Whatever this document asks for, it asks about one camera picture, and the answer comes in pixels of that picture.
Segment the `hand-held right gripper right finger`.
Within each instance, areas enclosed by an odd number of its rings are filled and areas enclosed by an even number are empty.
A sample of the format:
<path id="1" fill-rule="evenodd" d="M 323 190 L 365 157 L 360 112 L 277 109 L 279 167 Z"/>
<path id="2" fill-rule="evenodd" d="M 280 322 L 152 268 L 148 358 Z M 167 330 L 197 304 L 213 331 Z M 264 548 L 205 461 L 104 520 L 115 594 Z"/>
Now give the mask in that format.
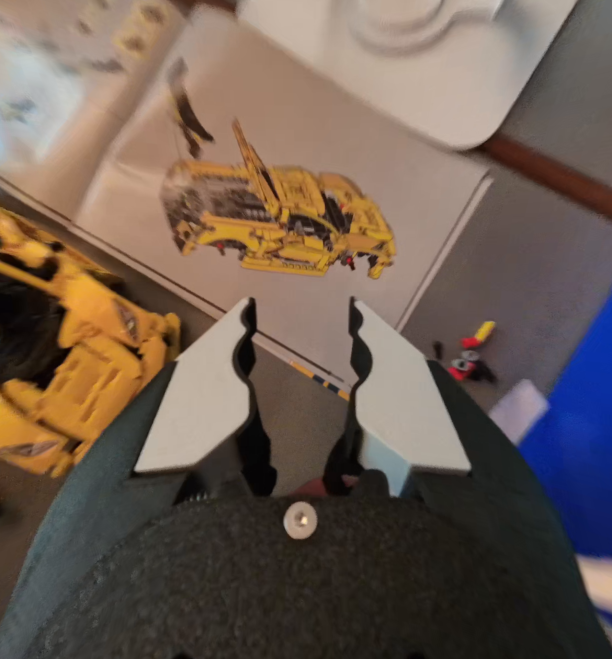
<path id="1" fill-rule="evenodd" d="M 350 495 L 371 471 L 392 497 L 407 494 L 420 473 L 469 476 L 471 463 L 424 354 L 354 297 L 348 331 L 358 379 L 322 477 L 327 494 Z"/>

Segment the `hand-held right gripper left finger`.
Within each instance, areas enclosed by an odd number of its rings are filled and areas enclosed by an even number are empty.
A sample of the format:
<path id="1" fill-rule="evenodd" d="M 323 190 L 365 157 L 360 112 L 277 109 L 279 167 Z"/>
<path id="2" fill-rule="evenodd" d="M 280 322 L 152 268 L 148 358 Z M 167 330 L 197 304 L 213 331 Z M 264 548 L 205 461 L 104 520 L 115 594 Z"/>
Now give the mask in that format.
<path id="1" fill-rule="evenodd" d="M 135 474 L 193 473 L 209 493 L 241 478 L 254 496 L 272 494 L 277 470 L 250 380 L 256 331 L 247 297 L 177 358 Z"/>

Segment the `grey desk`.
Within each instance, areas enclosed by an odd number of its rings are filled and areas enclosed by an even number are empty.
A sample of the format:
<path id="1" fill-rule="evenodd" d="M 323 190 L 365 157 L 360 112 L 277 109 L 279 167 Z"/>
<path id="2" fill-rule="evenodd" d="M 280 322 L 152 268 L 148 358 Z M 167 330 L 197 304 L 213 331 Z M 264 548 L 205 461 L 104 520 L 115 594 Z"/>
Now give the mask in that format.
<path id="1" fill-rule="evenodd" d="M 478 401 L 491 407 L 523 378 L 548 390 L 612 286 L 612 223 L 489 164 L 482 155 L 434 144 L 263 38 L 409 136 L 485 169 L 489 186 L 401 333 L 426 350 L 435 339 L 455 340 L 475 323 L 496 320 L 499 333 L 489 354 L 499 391 L 475 385 Z M 255 379 L 261 385 L 262 419 L 279 474 L 276 493 L 286 494 L 324 464 L 342 430 L 342 403 L 325 403 L 326 395 L 315 393 L 314 384 L 297 383 L 305 377 L 279 365 L 285 358 L 259 344 Z"/>

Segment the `cluster of red black bricks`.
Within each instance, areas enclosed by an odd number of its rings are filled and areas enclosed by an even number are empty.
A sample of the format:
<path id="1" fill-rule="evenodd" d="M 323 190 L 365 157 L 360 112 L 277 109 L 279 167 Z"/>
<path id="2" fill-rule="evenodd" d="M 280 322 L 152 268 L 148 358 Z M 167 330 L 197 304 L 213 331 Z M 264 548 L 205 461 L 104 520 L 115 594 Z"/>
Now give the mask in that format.
<path id="1" fill-rule="evenodd" d="M 496 323 L 493 320 L 483 322 L 473 335 L 459 341 L 460 352 L 451 359 L 447 370 L 457 382 L 498 383 L 498 377 L 483 358 L 480 350 L 494 334 Z"/>

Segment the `yellow toy brick car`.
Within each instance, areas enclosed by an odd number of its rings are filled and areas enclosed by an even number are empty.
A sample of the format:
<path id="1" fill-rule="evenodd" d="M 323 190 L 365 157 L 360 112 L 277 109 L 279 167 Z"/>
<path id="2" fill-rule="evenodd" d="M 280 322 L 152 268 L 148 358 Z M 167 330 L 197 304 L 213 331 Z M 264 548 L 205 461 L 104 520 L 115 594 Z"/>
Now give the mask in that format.
<path id="1" fill-rule="evenodd" d="M 180 352 L 180 319 L 0 207 L 0 459 L 58 477 Z"/>

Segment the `blue plastic bin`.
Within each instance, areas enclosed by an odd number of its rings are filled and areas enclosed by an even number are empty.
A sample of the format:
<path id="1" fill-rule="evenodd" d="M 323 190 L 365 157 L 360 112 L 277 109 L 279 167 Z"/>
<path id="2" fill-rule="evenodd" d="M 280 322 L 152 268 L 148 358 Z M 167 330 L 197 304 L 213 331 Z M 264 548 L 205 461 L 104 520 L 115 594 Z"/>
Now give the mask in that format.
<path id="1" fill-rule="evenodd" d="M 520 450 L 557 509 L 612 632 L 612 291 Z"/>

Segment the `building instruction booklet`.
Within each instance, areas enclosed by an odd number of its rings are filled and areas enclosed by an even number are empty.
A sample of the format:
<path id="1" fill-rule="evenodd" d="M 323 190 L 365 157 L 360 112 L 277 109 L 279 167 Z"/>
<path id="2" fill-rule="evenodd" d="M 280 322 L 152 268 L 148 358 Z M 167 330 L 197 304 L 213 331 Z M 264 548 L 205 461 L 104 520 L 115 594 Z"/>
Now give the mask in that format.
<path id="1" fill-rule="evenodd" d="M 350 388 L 348 299 L 402 331 L 488 175 L 192 8 L 0 1 L 0 186 Z"/>

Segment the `instruction card on stand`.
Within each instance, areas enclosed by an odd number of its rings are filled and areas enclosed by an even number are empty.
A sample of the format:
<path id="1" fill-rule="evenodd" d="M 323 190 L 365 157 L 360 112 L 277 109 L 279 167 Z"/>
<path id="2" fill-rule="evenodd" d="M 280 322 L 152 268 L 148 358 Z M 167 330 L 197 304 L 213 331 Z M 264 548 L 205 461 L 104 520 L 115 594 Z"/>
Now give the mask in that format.
<path id="1" fill-rule="evenodd" d="M 506 119 L 576 1 L 239 1 L 237 18 L 419 136 L 471 150 Z"/>

